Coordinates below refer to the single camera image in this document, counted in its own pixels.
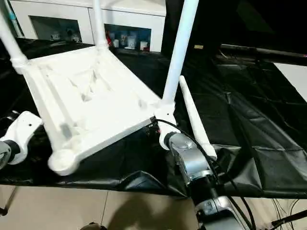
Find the black table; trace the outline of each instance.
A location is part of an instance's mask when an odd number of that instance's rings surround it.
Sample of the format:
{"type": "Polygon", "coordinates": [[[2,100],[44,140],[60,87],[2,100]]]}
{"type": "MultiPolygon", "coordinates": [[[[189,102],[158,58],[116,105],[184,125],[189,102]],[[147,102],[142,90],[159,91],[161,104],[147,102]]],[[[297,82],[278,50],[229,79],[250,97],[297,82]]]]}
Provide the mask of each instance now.
{"type": "MultiPolygon", "coordinates": [[[[85,44],[18,39],[28,58],[78,48],[85,44]]],[[[162,96],[168,57],[155,53],[118,51],[116,56],[162,96]]],[[[12,69],[0,44],[0,135],[12,110],[37,113],[22,76],[12,69]]],[[[272,64],[240,59],[187,56],[182,71],[214,145],[218,161],[236,182],[239,193],[225,182],[230,196],[307,198],[307,104],[272,64]]],[[[191,128],[180,90],[175,117],[191,128]]],[[[27,159],[0,171],[0,184],[57,186],[138,191],[188,196],[172,155],[158,142],[157,126],[144,127],[85,159],[70,176],[60,177],[47,166],[51,154],[43,129],[29,144],[27,159]]]]}

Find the white cabinet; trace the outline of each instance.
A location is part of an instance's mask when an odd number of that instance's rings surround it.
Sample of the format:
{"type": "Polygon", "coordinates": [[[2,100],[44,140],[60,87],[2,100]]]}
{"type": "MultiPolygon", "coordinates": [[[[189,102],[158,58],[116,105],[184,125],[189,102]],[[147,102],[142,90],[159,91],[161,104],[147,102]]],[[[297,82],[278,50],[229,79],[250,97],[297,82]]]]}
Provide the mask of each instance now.
{"type": "MultiPolygon", "coordinates": [[[[94,44],[96,34],[93,0],[11,0],[26,38],[73,40],[94,44]]],[[[148,45],[161,51],[166,16],[165,0],[101,0],[103,22],[121,48],[148,45]]]]}
{"type": "Polygon", "coordinates": [[[88,9],[29,1],[11,1],[26,38],[57,40],[79,36],[83,43],[93,44],[88,9]]]}

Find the black tarp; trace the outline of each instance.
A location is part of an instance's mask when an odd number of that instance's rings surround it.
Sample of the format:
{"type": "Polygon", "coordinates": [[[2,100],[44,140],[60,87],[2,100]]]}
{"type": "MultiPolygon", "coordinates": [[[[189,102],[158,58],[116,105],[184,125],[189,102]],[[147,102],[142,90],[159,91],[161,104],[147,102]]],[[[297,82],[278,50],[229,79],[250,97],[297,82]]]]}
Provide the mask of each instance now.
{"type": "MultiPolygon", "coordinates": [[[[88,45],[19,39],[28,58],[88,45]]],[[[116,56],[162,96],[170,60],[161,54],[117,52],[116,56]]],[[[12,69],[0,45],[0,134],[12,110],[37,114],[22,76],[12,69]]],[[[217,150],[218,161],[235,179],[239,193],[225,179],[223,193],[232,196],[307,198],[307,104],[272,64],[239,59],[209,59],[190,54],[183,75],[217,150]]],[[[180,90],[176,95],[178,125],[191,133],[180,90]]],[[[172,155],[158,142],[157,127],[144,127],[85,159],[70,176],[47,166],[48,138],[39,130],[27,159],[0,171],[0,184],[63,186],[187,196],[172,155]]]]}

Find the white plastic part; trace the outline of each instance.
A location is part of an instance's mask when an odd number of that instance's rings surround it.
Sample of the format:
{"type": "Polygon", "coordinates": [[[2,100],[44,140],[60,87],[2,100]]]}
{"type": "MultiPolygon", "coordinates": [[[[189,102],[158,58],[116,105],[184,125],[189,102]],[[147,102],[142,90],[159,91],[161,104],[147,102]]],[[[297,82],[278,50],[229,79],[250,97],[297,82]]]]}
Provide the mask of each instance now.
{"type": "Polygon", "coordinates": [[[179,76],[186,56],[198,3],[199,0],[184,1],[171,64],[169,66],[163,93],[164,103],[172,103],[175,99],[179,76]]]}
{"type": "MultiPolygon", "coordinates": [[[[160,106],[158,109],[155,110],[154,115],[157,119],[168,121],[174,125],[176,125],[176,120],[174,117],[174,111],[175,111],[175,103],[168,103],[160,106]]],[[[171,132],[180,133],[180,131],[166,123],[158,122],[158,126],[160,129],[160,137],[159,137],[159,143],[162,148],[165,150],[169,150],[169,148],[164,143],[165,137],[167,134],[171,132]]]]}
{"type": "Polygon", "coordinates": [[[181,91],[183,93],[184,102],[186,104],[186,108],[188,111],[194,137],[197,140],[197,142],[203,147],[206,153],[216,160],[217,156],[215,149],[210,144],[206,130],[203,127],[201,118],[198,114],[192,95],[188,88],[187,82],[183,76],[180,76],[179,82],[180,82],[181,91]]]}
{"type": "MultiPolygon", "coordinates": [[[[92,0],[23,0],[25,2],[41,2],[54,5],[77,6],[82,8],[93,7],[92,0]]],[[[165,0],[101,0],[100,8],[107,11],[130,12],[166,16],[165,0]]]]}
{"type": "Polygon", "coordinates": [[[6,134],[0,138],[0,141],[12,140],[20,148],[20,153],[16,154],[9,164],[19,164],[23,162],[28,155],[28,143],[37,128],[42,125],[42,119],[25,111],[10,125],[6,134]]]}
{"type": "Polygon", "coordinates": [[[95,12],[97,34],[96,46],[98,49],[109,47],[106,39],[105,25],[102,23],[100,0],[93,0],[93,8],[95,12]]]}
{"type": "Polygon", "coordinates": [[[4,3],[5,3],[5,6],[6,6],[6,9],[9,13],[9,16],[10,16],[10,20],[14,26],[14,29],[17,33],[17,37],[19,38],[24,38],[24,35],[23,33],[21,32],[21,29],[19,28],[19,25],[17,23],[17,19],[16,19],[16,16],[15,16],[15,13],[12,11],[11,7],[10,7],[10,4],[9,4],[9,0],[4,0],[4,3]]]}
{"type": "MultiPolygon", "coordinates": [[[[51,143],[48,165],[59,175],[73,173],[83,159],[150,124],[159,108],[162,113],[170,111],[166,114],[171,119],[161,118],[176,123],[174,104],[162,109],[162,100],[106,48],[97,3],[93,0],[101,41],[96,47],[40,57],[18,66],[51,143]]],[[[8,27],[0,29],[12,62],[24,57],[8,27]]]]}
{"type": "Polygon", "coordinates": [[[1,13],[0,13],[0,38],[11,56],[11,62],[16,72],[22,74],[21,69],[24,66],[26,66],[28,59],[21,52],[1,13]]]}

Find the white tube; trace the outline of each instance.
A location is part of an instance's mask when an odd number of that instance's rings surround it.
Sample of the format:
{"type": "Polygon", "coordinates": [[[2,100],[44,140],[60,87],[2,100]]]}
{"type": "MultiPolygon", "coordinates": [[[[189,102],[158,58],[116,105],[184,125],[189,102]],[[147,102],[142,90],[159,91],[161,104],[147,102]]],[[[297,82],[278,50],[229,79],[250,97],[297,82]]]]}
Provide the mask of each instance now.
{"type": "Polygon", "coordinates": [[[100,0],[93,0],[93,7],[95,12],[96,21],[96,47],[98,49],[108,47],[108,42],[106,39],[105,25],[102,23],[100,0]]]}
{"type": "Polygon", "coordinates": [[[25,66],[25,64],[28,62],[28,59],[21,52],[1,12],[0,12],[0,38],[11,56],[11,62],[16,72],[22,74],[21,68],[25,66]]]}
{"type": "Polygon", "coordinates": [[[198,114],[198,111],[196,109],[192,95],[188,88],[187,82],[183,76],[180,76],[179,82],[180,82],[180,87],[181,87],[181,91],[183,94],[184,102],[186,104],[186,108],[188,111],[188,115],[189,115],[194,137],[197,140],[197,142],[203,147],[206,153],[216,160],[217,156],[216,156],[215,149],[210,144],[206,130],[203,127],[200,115],[198,114]]]}
{"type": "Polygon", "coordinates": [[[5,6],[6,6],[6,9],[7,9],[8,13],[9,13],[10,20],[11,20],[11,22],[12,22],[12,24],[14,26],[14,29],[15,29],[15,31],[17,33],[17,37],[24,38],[24,35],[23,35],[23,33],[21,32],[21,29],[18,26],[18,23],[17,23],[17,20],[16,20],[16,15],[12,11],[12,9],[11,9],[11,7],[9,5],[9,0],[4,0],[4,3],[5,3],[5,6]]]}
{"type": "Polygon", "coordinates": [[[163,101],[165,103],[172,103],[175,99],[179,76],[181,74],[183,62],[186,56],[198,2],[199,0],[184,1],[171,64],[169,66],[163,93],[163,101]]]}

